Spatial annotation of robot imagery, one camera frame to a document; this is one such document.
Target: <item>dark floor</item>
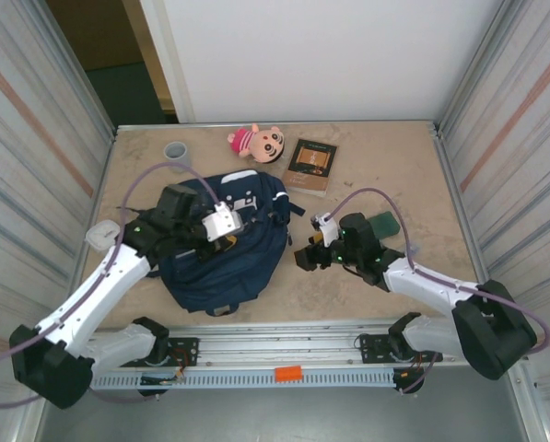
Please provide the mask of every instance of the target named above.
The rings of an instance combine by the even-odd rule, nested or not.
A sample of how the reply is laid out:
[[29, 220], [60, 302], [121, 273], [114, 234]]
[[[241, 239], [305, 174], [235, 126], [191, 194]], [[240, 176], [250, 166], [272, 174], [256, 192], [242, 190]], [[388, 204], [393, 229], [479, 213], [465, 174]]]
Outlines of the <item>dark floor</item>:
[[95, 69], [87, 76], [114, 126], [177, 122], [160, 108], [144, 63]]
[[108, 404], [88, 395], [66, 411], [48, 405], [44, 416], [41, 442], [527, 440], [509, 380], [469, 367], [437, 367], [409, 396], [387, 388], [180, 390], [158, 402]]

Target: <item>white bracket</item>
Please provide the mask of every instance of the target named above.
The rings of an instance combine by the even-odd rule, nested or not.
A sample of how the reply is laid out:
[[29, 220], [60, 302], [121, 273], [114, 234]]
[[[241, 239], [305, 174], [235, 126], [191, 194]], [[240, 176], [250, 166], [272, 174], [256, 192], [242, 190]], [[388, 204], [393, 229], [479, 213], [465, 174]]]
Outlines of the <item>white bracket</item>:
[[227, 204], [221, 202], [216, 204], [215, 208], [216, 211], [213, 214], [203, 218], [203, 226], [205, 226], [205, 230], [207, 231], [207, 240], [209, 242], [226, 235], [233, 235], [244, 229], [240, 214], [229, 210]]
[[404, 338], [417, 352], [427, 350], [464, 359], [459, 333], [451, 318], [419, 316], [405, 326]]
[[319, 229], [323, 235], [323, 246], [330, 247], [332, 241], [340, 238], [338, 234], [338, 225], [336, 221], [330, 216], [330, 213], [323, 215], [316, 215], [313, 217], [316, 223], [319, 225]]

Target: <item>black joint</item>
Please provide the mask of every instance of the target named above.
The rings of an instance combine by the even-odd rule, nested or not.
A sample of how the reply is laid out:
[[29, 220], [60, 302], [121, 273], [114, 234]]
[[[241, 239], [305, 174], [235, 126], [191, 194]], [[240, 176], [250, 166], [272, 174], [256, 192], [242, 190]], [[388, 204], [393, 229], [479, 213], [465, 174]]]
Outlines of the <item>black joint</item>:
[[134, 324], [146, 327], [156, 336], [156, 341], [146, 361], [150, 364], [160, 364], [168, 356], [170, 331], [163, 325], [145, 316], [134, 320]]
[[196, 191], [180, 184], [165, 187], [150, 216], [151, 224], [163, 231], [171, 231], [175, 224], [188, 218], [197, 196]]
[[[12, 348], [37, 334], [21, 325], [8, 342]], [[73, 357], [64, 347], [65, 343], [41, 339], [12, 356], [15, 379], [61, 409], [71, 407], [87, 392], [94, 363], [90, 358]]]
[[332, 249], [323, 246], [323, 243], [310, 244], [295, 253], [295, 264], [307, 272], [318, 268], [325, 269], [332, 264]]
[[373, 227], [361, 213], [343, 216], [340, 220], [342, 238], [349, 250], [357, 250], [363, 260], [379, 258], [383, 248], [373, 232]]
[[405, 340], [404, 330], [407, 324], [409, 324], [419, 316], [420, 313], [412, 311], [398, 319], [388, 330], [389, 345], [395, 355], [401, 360], [407, 360], [411, 357], [414, 357], [416, 353]]
[[164, 394], [168, 389], [164, 390], [138, 390], [137, 392], [141, 394], [144, 398], [149, 398], [150, 396], [161, 396]]
[[[506, 287], [487, 281], [479, 290], [513, 301]], [[536, 344], [536, 334], [515, 308], [472, 296], [459, 301], [452, 317], [469, 364], [488, 379], [499, 379]]]
[[360, 275], [361, 278], [363, 278], [363, 281], [368, 285], [379, 285], [380, 283], [383, 283], [383, 278], [381, 278], [375, 272], [366, 272], [357, 267], [357, 273]]
[[[393, 370], [393, 382], [395, 383], [395, 390], [402, 391], [407, 389], [410, 385], [420, 379], [424, 374], [424, 370], [417, 370], [415, 368], [395, 368]], [[424, 385], [424, 380], [416, 384], [411, 390], [406, 391], [404, 394], [412, 394], [419, 391]]]

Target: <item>wooden table surface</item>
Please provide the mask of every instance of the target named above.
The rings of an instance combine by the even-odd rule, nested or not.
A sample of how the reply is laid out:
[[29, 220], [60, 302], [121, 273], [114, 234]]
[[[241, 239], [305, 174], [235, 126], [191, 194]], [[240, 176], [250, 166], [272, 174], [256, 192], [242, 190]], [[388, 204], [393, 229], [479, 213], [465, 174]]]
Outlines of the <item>wooden table surface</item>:
[[[272, 165], [239, 159], [229, 149], [231, 127], [159, 127], [119, 132], [113, 148], [98, 220], [119, 221], [116, 207], [128, 186], [144, 169], [164, 160], [163, 148], [182, 141], [191, 151], [193, 167], [205, 176], [240, 169], [259, 169], [281, 177], [298, 138], [339, 145], [325, 197], [289, 192], [291, 201], [307, 210], [293, 215], [289, 230], [294, 239], [287, 247], [271, 283], [258, 299], [244, 303], [238, 312], [211, 318], [204, 312], [188, 313], [178, 306], [160, 280], [137, 283], [109, 314], [103, 327], [123, 327], [133, 319], [148, 316], [166, 326], [271, 322], [286, 320], [347, 320], [397, 318], [408, 311], [433, 314], [433, 310], [410, 297], [385, 293], [366, 285], [340, 266], [324, 271], [304, 272], [295, 265], [293, 251], [304, 247], [313, 231], [310, 216], [334, 209], [350, 192], [365, 186], [386, 191], [400, 207], [418, 250], [415, 259], [450, 276], [474, 280], [474, 271], [465, 247], [451, 197], [424, 122], [306, 123], [279, 126], [287, 150]], [[156, 205], [167, 184], [191, 178], [169, 169], [160, 169], [144, 179], [129, 206]], [[362, 212], [369, 217], [389, 210], [375, 194], [362, 194], [343, 212]], [[402, 234], [384, 243], [403, 250]], [[101, 261], [91, 250], [85, 274]]]

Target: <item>gray cup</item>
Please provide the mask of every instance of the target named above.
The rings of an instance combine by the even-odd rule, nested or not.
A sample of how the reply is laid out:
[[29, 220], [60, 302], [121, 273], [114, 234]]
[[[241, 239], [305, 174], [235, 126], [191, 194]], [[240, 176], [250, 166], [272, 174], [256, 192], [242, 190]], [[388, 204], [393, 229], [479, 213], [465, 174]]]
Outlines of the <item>gray cup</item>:
[[189, 148], [186, 146], [185, 143], [182, 143], [180, 141], [173, 141], [172, 143], [168, 143], [166, 147], [164, 147], [164, 157], [168, 161], [172, 161], [175, 165], [174, 168], [171, 168], [173, 171], [177, 173], [184, 172], [183, 168], [179, 168], [176, 165], [177, 164], [183, 164], [184, 166], [191, 166], [191, 156], [189, 155]]

